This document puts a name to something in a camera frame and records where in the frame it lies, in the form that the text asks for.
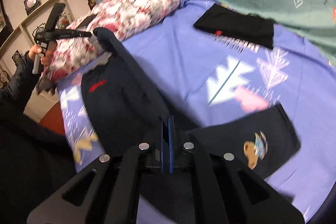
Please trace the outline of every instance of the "metal rivet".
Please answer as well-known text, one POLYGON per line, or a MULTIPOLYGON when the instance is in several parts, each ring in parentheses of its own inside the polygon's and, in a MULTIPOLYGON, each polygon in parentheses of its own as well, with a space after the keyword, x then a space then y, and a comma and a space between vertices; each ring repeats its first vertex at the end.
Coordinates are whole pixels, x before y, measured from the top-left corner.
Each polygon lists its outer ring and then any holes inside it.
POLYGON ((193 143, 191 143, 191 142, 187 142, 187 143, 184 143, 184 144, 183 144, 183 147, 184 147, 185 149, 190 150, 190 149, 193 149, 195 146, 194 146, 193 143))
POLYGON ((149 148, 149 144, 148 143, 141 143, 139 144, 139 149, 140 150, 147 150, 149 148))
POLYGON ((110 156, 107 154, 100 155, 99 160, 101 162, 108 162, 110 160, 110 156))
POLYGON ((235 156, 232 153, 225 153, 223 157, 224 157, 224 160, 229 160, 229 161, 234 160, 235 158, 235 156))

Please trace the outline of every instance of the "red embroidered logo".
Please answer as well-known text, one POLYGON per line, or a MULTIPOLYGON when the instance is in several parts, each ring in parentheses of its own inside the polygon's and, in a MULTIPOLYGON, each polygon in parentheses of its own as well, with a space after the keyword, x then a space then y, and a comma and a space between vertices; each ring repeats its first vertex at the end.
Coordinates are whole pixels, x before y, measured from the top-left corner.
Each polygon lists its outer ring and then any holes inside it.
POLYGON ((107 80, 101 80, 98 83, 92 85, 92 87, 90 88, 89 92, 94 92, 96 90, 97 87, 104 85, 107 82, 107 80))

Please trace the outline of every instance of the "folded black cloth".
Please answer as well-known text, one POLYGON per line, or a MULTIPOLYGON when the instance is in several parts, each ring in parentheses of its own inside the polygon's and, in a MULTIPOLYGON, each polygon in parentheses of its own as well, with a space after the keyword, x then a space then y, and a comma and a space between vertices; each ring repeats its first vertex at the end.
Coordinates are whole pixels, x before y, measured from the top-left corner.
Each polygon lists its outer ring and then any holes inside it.
MULTIPOLYGON (((83 76, 81 89, 90 121, 110 156, 121 155, 142 142, 148 131, 159 131, 158 121, 167 125, 170 116, 175 117, 177 130, 196 136, 210 153, 233 153, 262 178, 271 175, 300 148, 281 105, 228 124, 197 128, 160 94, 111 31, 96 28, 94 34, 112 56, 106 65, 83 76)), ((194 222, 188 177, 144 176, 140 192, 175 222, 194 222)))
POLYGON ((214 4, 194 24, 194 27, 217 35, 243 39, 273 49, 274 20, 242 15, 214 4))

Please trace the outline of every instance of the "bed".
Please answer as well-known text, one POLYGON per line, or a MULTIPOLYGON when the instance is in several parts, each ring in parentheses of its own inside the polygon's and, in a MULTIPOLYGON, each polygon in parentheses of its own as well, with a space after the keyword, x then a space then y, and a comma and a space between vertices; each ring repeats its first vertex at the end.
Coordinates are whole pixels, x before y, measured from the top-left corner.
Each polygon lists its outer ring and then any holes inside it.
MULTIPOLYGON (((301 138, 300 152, 267 182, 292 196, 293 205, 307 222, 335 184, 335 66, 310 41, 281 25, 274 27, 278 36, 274 37, 273 51, 256 45, 239 49, 233 41, 218 40, 201 31, 193 37, 196 30, 192 25, 214 2, 184 0, 181 8, 162 24, 131 37, 123 45, 159 89, 203 126, 229 122, 258 109, 260 104, 243 107, 241 97, 233 96, 232 100, 214 105, 204 101, 209 97, 206 86, 220 79, 219 64, 225 67, 227 56, 241 50, 241 60, 253 64, 253 73, 244 76, 248 81, 241 90, 243 94, 257 95, 269 106, 281 102, 301 138), (207 62, 200 65, 200 59, 207 62), (277 77, 267 75, 263 70, 266 66, 271 66, 277 77)), ((107 58, 104 54, 58 83, 66 136, 74 151, 77 171, 104 153, 95 138, 90 145, 80 142, 95 134, 85 111, 80 83, 86 71, 107 58)), ((145 200, 139 204, 138 222, 171 223, 145 200)))

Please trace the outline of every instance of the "person's hand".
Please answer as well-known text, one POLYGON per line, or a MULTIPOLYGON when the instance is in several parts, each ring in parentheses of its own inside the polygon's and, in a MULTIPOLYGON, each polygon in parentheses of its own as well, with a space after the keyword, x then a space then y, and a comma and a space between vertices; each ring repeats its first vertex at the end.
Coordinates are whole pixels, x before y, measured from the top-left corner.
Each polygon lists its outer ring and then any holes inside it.
MULTIPOLYGON (((52 43, 52 46, 47 50, 45 53, 45 56, 41 57, 41 63, 43 66, 49 66, 51 64, 51 60, 53 59, 54 52, 56 50, 57 43, 55 42, 50 42, 52 43)), ((32 48, 29 50, 28 56, 29 58, 34 61, 35 56, 37 54, 40 54, 42 52, 41 47, 38 45, 32 46, 32 48)))

